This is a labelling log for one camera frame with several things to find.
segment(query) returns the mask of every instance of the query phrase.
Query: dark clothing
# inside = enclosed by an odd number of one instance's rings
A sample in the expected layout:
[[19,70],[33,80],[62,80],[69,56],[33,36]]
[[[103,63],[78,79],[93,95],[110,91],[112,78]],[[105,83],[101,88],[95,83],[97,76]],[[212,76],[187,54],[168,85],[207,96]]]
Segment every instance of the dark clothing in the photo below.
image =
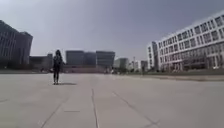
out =
[[61,69],[61,64],[62,64],[62,58],[60,56],[55,56],[54,57],[54,65],[53,65],[53,71],[54,71],[54,82],[58,83],[59,80],[59,72]]

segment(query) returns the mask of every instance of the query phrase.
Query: pavement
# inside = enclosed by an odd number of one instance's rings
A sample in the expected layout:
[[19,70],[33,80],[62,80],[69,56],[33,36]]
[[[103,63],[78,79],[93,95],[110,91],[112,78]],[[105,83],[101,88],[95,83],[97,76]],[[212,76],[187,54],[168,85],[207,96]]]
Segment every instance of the pavement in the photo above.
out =
[[0,75],[0,128],[223,128],[224,82]]

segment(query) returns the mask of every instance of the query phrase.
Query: office building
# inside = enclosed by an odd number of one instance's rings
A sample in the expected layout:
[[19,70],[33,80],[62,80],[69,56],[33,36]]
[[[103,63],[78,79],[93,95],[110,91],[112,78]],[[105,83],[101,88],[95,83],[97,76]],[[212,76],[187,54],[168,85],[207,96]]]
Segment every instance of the office building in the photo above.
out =
[[161,70],[222,68],[224,11],[157,41]]
[[2,65],[13,61],[17,33],[17,30],[0,20],[0,61]]
[[80,67],[84,65],[84,51],[71,50],[66,51],[66,64],[70,66]]
[[49,71],[53,66],[53,55],[48,54],[47,56],[30,56],[30,65],[33,69]]
[[149,70],[158,70],[158,48],[156,42],[150,42],[147,46],[148,66]]
[[140,60],[137,61],[138,63],[138,70],[142,71],[142,69],[144,68],[144,71],[147,71],[148,69],[148,61],[147,60]]
[[16,50],[14,60],[19,64],[29,64],[30,49],[33,36],[27,32],[20,32],[16,35]]
[[114,61],[114,68],[129,69],[129,59],[119,58]]
[[0,20],[0,63],[28,64],[33,37]]
[[84,53],[84,66],[95,67],[96,66],[96,53],[95,52],[85,52]]
[[115,52],[96,51],[96,64],[102,68],[111,68],[114,64]]

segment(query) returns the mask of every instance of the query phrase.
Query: paving joint line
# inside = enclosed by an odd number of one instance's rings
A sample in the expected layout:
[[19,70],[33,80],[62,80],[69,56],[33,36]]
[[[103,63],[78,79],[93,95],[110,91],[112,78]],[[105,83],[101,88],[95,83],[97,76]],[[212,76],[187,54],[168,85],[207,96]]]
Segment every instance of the paving joint line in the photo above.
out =
[[95,123],[96,123],[96,128],[99,128],[99,124],[98,124],[98,118],[97,118],[97,113],[96,113],[96,104],[95,104],[95,100],[94,100],[94,89],[92,88],[92,103],[93,103],[93,112],[94,112],[94,116],[95,116]]
[[57,108],[51,113],[51,115],[44,121],[44,123],[41,125],[40,128],[44,128],[44,126],[47,124],[48,121],[53,117],[53,115],[58,111],[58,109],[62,106],[63,103],[67,102],[70,96],[68,96],[64,101],[62,101]]
[[127,100],[125,100],[125,99],[122,98],[120,95],[118,95],[116,92],[112,91],[112,93],[113,93],[114,95],[116,95],[118,98],[120,98],[123,102],[125,102],[130,108],[132,108],[134,111],[136,111],[139,115],[141,115],[141,116],[143,116],[145,119],[147,119],[147,120],[151,123],[151,124],[149,125],[149,127],[154,126],[154,125],[158,126],[158,123],[159,123],[160,121],[155,122],[155,121],[151,120],[150,118],[148,118],[147,116],[145,116],[144,114],[142,114],[142,113],[141,113],[138,109],[136,109],[133,105],[131,105]]

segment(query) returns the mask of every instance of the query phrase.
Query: white building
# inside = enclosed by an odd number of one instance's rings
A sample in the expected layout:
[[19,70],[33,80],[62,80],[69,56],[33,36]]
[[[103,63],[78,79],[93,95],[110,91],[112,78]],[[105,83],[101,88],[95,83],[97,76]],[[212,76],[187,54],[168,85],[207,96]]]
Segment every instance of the white building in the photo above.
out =
[[157,41],[159,68],[223,67],[224,10]]

